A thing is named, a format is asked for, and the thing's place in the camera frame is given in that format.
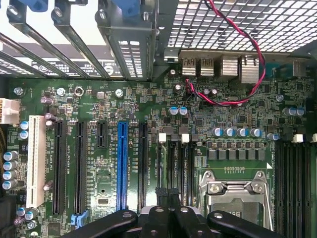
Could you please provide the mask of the long black expansion slot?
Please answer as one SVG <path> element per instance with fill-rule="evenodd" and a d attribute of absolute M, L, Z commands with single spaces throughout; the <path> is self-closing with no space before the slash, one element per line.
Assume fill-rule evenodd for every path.
<path fill-rule="evenodd" d="M 146 206 L 148 186 L 148 124 L 139 124 L 138 141 L 138 213 Z"/>
<path fill-rule="evenodd" d="M 66 185 L 66 123 L 57 121 L 54 129 L 54 159 L 53 159 L 53 214 L 62 215 L 65 210 Z"/>
<path fill-rule="evenodd" d="M 87 123 L 77 121 L 75 129 L 74 213 L 79 215 L 86 209 Z"/>

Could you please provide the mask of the metal CPU socket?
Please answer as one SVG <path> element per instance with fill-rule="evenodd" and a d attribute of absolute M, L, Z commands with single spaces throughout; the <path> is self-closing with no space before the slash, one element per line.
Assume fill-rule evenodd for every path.
<path fill-rule="evenodd" d="M 253 179 L 217 179 L 207 170 L 199 176 L 198 209 L 206 217 L 219 210 L 273 231 L 269 185 L 263 171 Z"/>

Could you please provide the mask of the blue expansion slot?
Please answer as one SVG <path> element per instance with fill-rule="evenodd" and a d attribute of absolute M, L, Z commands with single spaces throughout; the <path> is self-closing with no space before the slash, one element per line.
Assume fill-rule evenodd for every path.
<path fill-rule="evenodd" d="M 117 195 L 116 210 L 126 209 L 128 162 L 128 122 L 117 124 Z"/>

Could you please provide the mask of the blue slot retention clip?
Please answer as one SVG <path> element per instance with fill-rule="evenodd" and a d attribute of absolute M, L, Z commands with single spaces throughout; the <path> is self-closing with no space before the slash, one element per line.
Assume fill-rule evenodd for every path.
<path fill-rule="evenodd" d="M 80 215 L 73 214 L 71 216 L 71 225 L 76 226 L 77 228 L 83 227 L 87 223 L 89 217 L 89 211 L 86 210 Z"/>

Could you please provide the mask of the short black expansion slot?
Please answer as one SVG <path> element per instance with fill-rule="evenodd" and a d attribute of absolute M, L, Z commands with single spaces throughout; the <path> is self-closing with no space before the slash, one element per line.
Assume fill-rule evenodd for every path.
<path fill-rule="evenodd" d="M 108 123 L 100 121 L 97 123 L 97 147 L 101 149 L 107 148 L 108 141 Z"/>

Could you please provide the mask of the green PC motherboard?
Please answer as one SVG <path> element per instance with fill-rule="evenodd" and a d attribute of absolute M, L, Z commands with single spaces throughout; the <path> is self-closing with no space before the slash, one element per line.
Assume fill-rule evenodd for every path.
<path fill-rule="evenodd" d="M 136 82 L 0 76 L 0 98 L 20 102 L 19 124 L 0 124 L 0 238 L 61 238 L 78 229 L 71 225 L 71 216 L 75 214 L 77 121 L 87 123 L 85 211 L 89 211 L 89 217 L 86 224 L 117 212 L 117 124 L 120 121 L 128 122 L 126 209 L 141 214 L 137 211 L 138 141 L 139 124 L 145 122 L 149 147 L 145 207 L 158 204 L 159 134 L 167 136 L 167 160 L 170 136 L 178 135 L 181 205 L 181 135 L 189 134 L 191 142 L 191 135 L 197 134 L 196 199 L 199 176 L 207 170 L 223 180 L 253 179 L 257 171 L 263 171 L 269 185 L 274 232 L 277 232 L 274 227 L 274 151 L 276 142 L 283 142 L 283 235 L 291 238 L 288 151 L 290 143 L 301 144 L 303 162 L 304 146 L 311 148 L 311 143 L 317 141 L 317 78 L 314 76 L 266 78 L 255 93 L 250 86 L 219 82 L 211 77 L 165 76 L 155 82 Z M 45 200 L 37 208 L 26 207 L 30 115 L 43 116 L 46 120 Z M 57 121 L 64 121 L 67 130 L 62 215 L 53 214 Z M 106 149 L 97 147 L 97 123 L 100 121 L 108 123 Z M 197 200 L 195 206 L 189 205 L 189 184 L 187 206 L 201 214 Z"/>

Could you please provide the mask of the white PCI expansion slot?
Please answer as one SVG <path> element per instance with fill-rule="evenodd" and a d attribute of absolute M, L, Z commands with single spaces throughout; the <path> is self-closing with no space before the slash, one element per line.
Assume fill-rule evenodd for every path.
<path fill-rule="evenodd" d="M 44 203 L 46 183 L 46 120 L 29 116 L 27 155 L 26 207 L 37 208 Z"/>

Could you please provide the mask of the silver USB port block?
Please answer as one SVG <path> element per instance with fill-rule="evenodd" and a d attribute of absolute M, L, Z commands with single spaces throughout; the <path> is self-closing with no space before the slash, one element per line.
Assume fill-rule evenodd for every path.
<path fill-rule="evenodd" d="M 182 58 L 182 75 L 197 76 L 197 59 Z"/>
<path fill-rule="evenodd" d="M 214 76 L 214 60 L 201 58 L 200 59 L 200 76 L 213 77 Z"/>

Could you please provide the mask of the silver rear port block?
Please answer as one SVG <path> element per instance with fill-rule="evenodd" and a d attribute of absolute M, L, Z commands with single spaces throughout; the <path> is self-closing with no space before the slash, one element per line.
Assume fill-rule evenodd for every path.
<path fill-rule="evenodd" d="M 254 56 L 239 58 L 238 76 L 240 83 L 255 85 L 259 79 L 259 59 Z"/>
<path fill-rule="evenodd" d="M 222 82 L 230 81 L 238 76 L 238 59 L 234 57 L 220 58 L 219 80 Z"/>

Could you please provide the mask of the black printed label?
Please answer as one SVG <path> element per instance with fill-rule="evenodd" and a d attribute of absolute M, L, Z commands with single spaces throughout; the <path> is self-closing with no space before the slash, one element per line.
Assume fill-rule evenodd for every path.
<path fill-rule="evenodd" d="M 79 74 L 75 72 L 75 70 L 71 69 L 68 65 L 62 63 L 61 61 L 56 61 L 53 59 L 48 59 L 48 63 L 52 64 L 55 66 L 57 69 L 60 71 L 66 73 L 69 76 L 76 76 L 79 77 Z M 83 59 L 75 59 L 74 63 L 78 65 L 86 74 L 88 74 L 90 77 L 100 77 L 100 74 L 96 71 L 96 69 L 88 62 Z M 99 63 L 102 65 L 104 70 L 107 72 L 107 74 L 111 78 L 120 78 L 122 77 L 121 72 L 114 62 L 114 60 L 111 59 L 100 59 Z M 56 73 L 52 72 L 50 69 L 47 67 L 43 66 L 42 64 L 39 64 L 35 61 L 31 61 L 31 66 L 46 75 L 49 76 L 57 76 Z"/>

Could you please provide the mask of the metal expansion slot cover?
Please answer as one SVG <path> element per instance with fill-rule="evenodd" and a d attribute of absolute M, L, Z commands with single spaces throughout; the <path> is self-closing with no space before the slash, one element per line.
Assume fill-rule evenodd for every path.
<path fill-rule="evenodd" d="M 26 12 L 27 6 L 18 0 L 9 0 L 9 5 L 7 7 L 7 17 L 9 23 L 27 36 L 30 39 L 36 41 L 36 43 L 41 46 L 45 51 L 55 56 L 61 62 L 69 66 L 78 75 L 83 78 L 88 78 L 88 74 L 85 73 L 78 65 L 76 65 L 71 59 L 69 59 L 63 52 L 51 44 L 46 38 L 44 38 L 39 32 L 32 28 L 26 22 Z"/>
<path fill-rule="evenodd" d="M 151 78 L 157 16 L 156 10 L 145 10 L 133 17 L 123 17 L 119 8 L 97 11 L 95 20 L 98 29 L 124 79 L 147 81 Z"/>

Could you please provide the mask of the blue rear serial connector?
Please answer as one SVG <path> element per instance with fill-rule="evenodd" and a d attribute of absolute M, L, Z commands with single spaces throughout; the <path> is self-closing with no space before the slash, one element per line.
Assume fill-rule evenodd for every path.
<path fill-rule="evenodd" d="M 265 66 L 266 78 L 292 78 L 307 76 L 307 68 L 304 62 L 294 60 L 287 63 L 269 62 Z"/>

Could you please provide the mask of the grey metal PC case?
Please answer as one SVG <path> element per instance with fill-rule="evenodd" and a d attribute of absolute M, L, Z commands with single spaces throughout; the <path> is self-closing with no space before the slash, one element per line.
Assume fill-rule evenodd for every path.
<path fill-rule="evenodd" d="M 111 78 L 99 63 L 114 60 L 95 20 L 100 9 L 112 9 L 111 0 L 48 0 L 46 12 L 33 12 L 29 0 L 18 1 L 27 6 L 32 28 L 73 62 L 88 61 L 100 77 L 69 76 L 48 63 L 60 60 L 9 23 L 9 0 L 0 0 L 0 76 L 131 81 Z M 266 79 L 269 62 L 304 62 L 307 76 L 317 78 L 317 0 L 141 0 L 140 7 L 140 13 L 158 13 L 153 73 L 145 82 L 206 77 L 200 76 L 201 58 L 214 60 L 211 78 L 222 82 L 220 58 L 241 56 L 259 59 L 258 82 L 242 84 L 237 76 L 225 83 L 250 86 L 252 93 Z M 182 75 L 182 58 L 197 59 L 197 76 Z M 31 61 L 57 76 L 33 68 Z"/>

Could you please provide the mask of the white power connector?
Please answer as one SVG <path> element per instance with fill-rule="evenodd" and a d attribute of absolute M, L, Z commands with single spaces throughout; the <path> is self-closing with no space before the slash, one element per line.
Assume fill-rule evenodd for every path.
<path fill-rule="evenodd" d="M 20 102 L 0 98 L 0 124 L 19 124 Z"/>

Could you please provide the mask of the blue plastic card latch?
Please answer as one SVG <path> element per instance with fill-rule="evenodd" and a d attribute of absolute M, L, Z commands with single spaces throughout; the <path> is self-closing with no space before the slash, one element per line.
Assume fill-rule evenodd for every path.
<path fill-rule="evenodd" d="M 33 12 L 46 12 L 48 0 L 29 0 L 28 6 Z"/>
<path fill-rule="evenodd" d="M 137 27 L 140 23 L 141 0 L 111 0 L 111 25 Z"/>

